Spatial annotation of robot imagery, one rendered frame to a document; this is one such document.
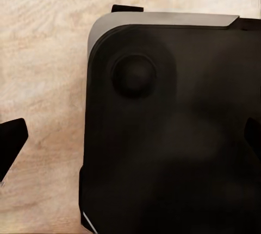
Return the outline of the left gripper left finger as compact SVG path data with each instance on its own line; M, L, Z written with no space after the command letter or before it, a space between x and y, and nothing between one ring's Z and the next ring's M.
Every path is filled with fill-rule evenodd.
M0 124L0 183L28 139L23 118Z

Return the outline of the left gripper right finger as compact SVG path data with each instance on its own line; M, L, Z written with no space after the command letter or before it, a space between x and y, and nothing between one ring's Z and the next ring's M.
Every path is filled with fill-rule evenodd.
M261 120L249 118L246 123L244 138L261 161Z

